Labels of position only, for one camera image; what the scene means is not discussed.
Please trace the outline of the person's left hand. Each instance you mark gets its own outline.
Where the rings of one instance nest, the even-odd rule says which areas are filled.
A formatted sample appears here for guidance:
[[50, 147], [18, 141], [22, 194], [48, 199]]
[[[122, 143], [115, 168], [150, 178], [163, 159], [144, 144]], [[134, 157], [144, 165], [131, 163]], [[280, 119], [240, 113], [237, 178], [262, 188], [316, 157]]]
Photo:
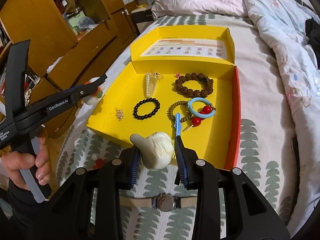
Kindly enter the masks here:
[[19, 188], [29, 190], [26, 182], [21, 176], [20, 170], [28, 170], [34, 165], [37, 167], [36, 179], [40, 185], [46, 185], [52, 178], [52, 165], [47, 146], [48, 133], [45, 128], [41, 128], [37, 136], [39, 138], [40, 150], [36, 157], [29, 153], [6, 152], [2, 155], [2, 164], [9, 178]]

